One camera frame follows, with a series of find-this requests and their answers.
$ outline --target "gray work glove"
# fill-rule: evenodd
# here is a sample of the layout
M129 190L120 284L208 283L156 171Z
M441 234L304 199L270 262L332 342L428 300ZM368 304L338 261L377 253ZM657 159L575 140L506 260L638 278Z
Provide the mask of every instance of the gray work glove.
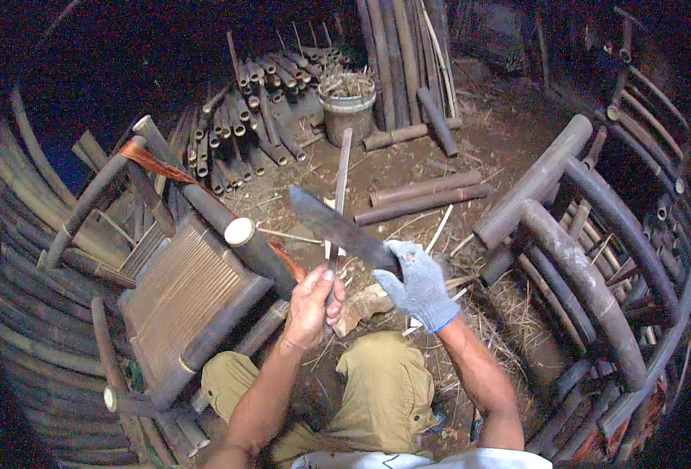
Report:
M442 268L413 242L387 241L397 256L403 281L391 272L372 270L372 276L387 292L393 305L437 333L460 313L460 306L447 295Z

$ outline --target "bare hand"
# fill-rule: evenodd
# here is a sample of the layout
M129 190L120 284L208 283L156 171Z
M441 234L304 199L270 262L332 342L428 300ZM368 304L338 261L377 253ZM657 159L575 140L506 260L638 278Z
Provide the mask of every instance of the bare hand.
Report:
M335 301L324 310L324 303L335 282ZM345 301L345 286L327 266L312 270L294 288L291 296L291 312L285 320L281 337L293 348L305 353L319 345L324 338L324 322L333 325L340 320L340 311Z

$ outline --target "plastic bucket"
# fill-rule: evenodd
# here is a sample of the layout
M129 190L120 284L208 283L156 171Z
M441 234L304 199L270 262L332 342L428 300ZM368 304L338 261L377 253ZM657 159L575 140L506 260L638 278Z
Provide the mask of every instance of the plastic bucket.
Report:
M360 145L366 136L372 132L374 117L372 107L377 99L372 83L371 91L364 96L351 98L332 97L324 98L320 87L317 88L319 102L324 108L324 126L327 132L327 139L332 145L340 148L342 146L343 131L346 128L353 129L353 136L350 146Z

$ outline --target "machete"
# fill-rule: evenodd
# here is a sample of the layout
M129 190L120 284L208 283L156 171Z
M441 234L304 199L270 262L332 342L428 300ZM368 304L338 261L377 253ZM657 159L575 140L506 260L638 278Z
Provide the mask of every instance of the machete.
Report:
M366 234L352 220L324 205L302 188L291 184L288 190L294 212L309 230L375 268L392 272L402 281L400 262L382 241Z

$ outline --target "forearm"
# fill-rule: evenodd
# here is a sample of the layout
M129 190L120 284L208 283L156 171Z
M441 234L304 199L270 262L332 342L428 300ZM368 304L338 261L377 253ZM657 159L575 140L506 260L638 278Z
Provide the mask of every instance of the forearm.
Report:
M512 384L496 358L460 319L439 331L463 383L463 389L484 417L481 444L522 449L524 440Z
M223 449L208 462L207 467L247 467L278 434L302 355L301 350L284 338L275 344L257 379L233 410Z

